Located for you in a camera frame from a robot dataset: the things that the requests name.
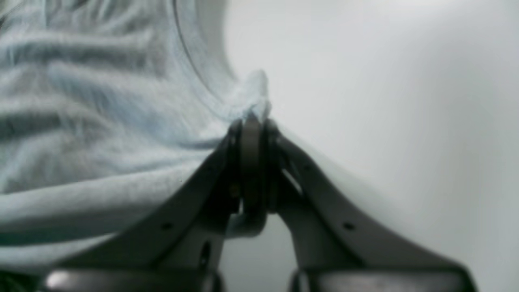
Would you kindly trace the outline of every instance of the light blue fabric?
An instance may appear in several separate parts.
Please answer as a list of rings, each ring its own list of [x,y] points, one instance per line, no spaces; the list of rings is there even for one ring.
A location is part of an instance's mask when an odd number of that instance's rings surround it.
[[[132,225],[269,112],[263,72],[210,58],[194,0],[11,1],[0,21],[0,270]]]

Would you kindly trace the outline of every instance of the white background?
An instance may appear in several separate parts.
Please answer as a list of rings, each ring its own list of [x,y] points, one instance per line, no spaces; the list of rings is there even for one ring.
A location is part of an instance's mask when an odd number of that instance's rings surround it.
[[[217,57],[269,78],[272,117],[348,197],[467,265],[483,292],[519,291],[519,2],[200,0]],[[279,218],[226,243],[230,292],[286,291]]]

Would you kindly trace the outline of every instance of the white wall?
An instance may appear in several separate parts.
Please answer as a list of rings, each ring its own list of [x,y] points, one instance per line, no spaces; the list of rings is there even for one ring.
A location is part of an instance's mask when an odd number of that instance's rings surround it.
[[[266,71],[272,117],[355,203],[468,265],[481,291],[519,291],[519,2],[201,0],[200,13],[230,71]],[[286,291],[286,228],[227,243],[221,267],[231,292]]]

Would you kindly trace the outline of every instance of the bolt hole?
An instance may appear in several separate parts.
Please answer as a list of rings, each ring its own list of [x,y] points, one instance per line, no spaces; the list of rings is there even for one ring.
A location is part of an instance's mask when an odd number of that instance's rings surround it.
[[[343,228],[346,230],[349,230],[349,231],[353,231],[353,230],[355,230],[355,225],[353,225],[350,222],[344,222]]]
[[[200,262],[198,264],[201,269],[207,268],[210,257],[211,257],[211,244],[209,243],[209,241],[206,241],[202,246],[202,252],[200,253]]]
[[[173,224],[166,222],[166,223],[162,224],[161,228],[162,228],[162,230],[170,230],[173,228]]]

